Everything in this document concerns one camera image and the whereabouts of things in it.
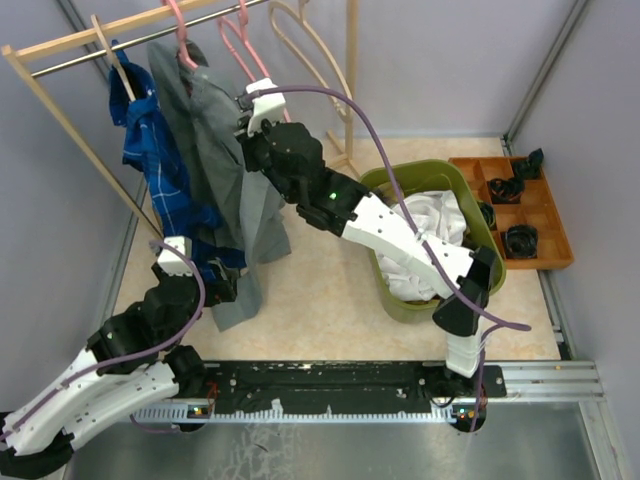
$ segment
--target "brown wooden organizer box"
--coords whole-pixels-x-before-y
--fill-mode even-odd
[[[493,206],[496,227],[492,230],[502,258],[508,269],[551,270],[565,268],[573,263],[573,253],[562,227],[558,210],[553,202],[549,184],[540,174],[537,180],[525,180],[519,203],[496,205],[491,201],[487,182],[494,178],[513,177],[511,163],[526,157],[460,157],[450,158],[457,166],[478,200]],[[531,259],[507,258],[503,235],[513,225],[531,225],[538,230],[538,257]]]

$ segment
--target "clothing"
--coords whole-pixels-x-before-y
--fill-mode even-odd
[[[123,51],[116,54],[138,98],[129,102],[120,77],[112,69],[109,73],[111,118],[114,125],[126,128],[122,161],[144,174],[164,236],[184,235],[193,240],[192,258],[205,280],[215,279],[207,264],[214,257],[221,258],[228,266],[242,268],[242,252],[220,249],[194,239],[196,228],[220,228],[223,219],[213,206],[198,205],[192,200],[189,174],[158,108],[151,75],[129,62]]]
[[[453,245],[462,245],[467,223],[451,190],[416,193],[407,197],[405,203],[421,232],[435,235]],[[392,210],[405,218],[399,205]],[[435,290],[418,275],[381,253],[376,253],[376,257],[382,277],[394,297],[405,302],[429,301],[435,297]]]
[[[160,105],[191,177],[197,178],[192,195],[216,205],[224,218],[215,243],[245,252],[249,272],[238,280],[236,302],[213,307],[218,328],[224,330],[258,313],[263,297],[257,264],[288,255],[291,246],[280,213],[282,198],[264,175],[244,168],[234,136],[241,112],[220,87],[223,75],[208,66],[195,44],[189,42],[188,49],[199,65],[195,71],[180,63],[175,47],[152,42],[147,53]]]

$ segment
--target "green basket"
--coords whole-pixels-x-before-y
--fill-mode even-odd
[[[406,196],[418,192],[434,190],[452,190],[458,200],[460,210],[469,227],[468,238],[478,246],[492,249],[498,255],[498,264],[494,269],[493,289],[491,294],[497,292],[506,277],[504,260],[500,256],[489,227],[482,217],[476,199],[471,193],[469,184],[455,165],[442,160],[422,160],[406,163],[393,167],[398,184]],[[377,168],[365,173],[360,182],[370,189],[374,189],[389,181],[389,175],[384,168]],[[378,260],[373,250],[369,251],[369,259],[373,265],[380,301],[391,318],[402,323],[417,323],[430,320],[433,311],[438,305],[438,300],[431,300],[421,305],[403,302],[394,297],[387,287],[382,272],[378,266]]]

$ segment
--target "white cloth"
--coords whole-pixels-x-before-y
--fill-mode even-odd
[[[421,232],[435,235],[440,240],[462,245],[467,223],[458,206],[458,200],[451,190],[444,192],[416,193],[405,199],[411,218]],[[402,216],[400,205],[392,210]],[[415,273],[401,267],[393,260],[376,252],[382,277],[389,286],[391,294],[405,302],[428,301],[435,295],[435,290]]]

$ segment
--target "blue shirt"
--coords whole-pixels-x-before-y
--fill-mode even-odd
[[[192,241],[192,259],[205,280],[215,274],[207,261],[220,258],[230,268],[246,266],[244,252],[215,247],[197,239],[200,227],[218,228],[223,219],[216,209],[198,205],[189,193],[189,173],[169,126],[160,112],[151,75],[116,52],[137,100],[129,102],[115,69],[109,73],[109,109],[114,125],[126,128],[122,161],[144,174],[154,210],[162,222],[163,235],[185,236]]]

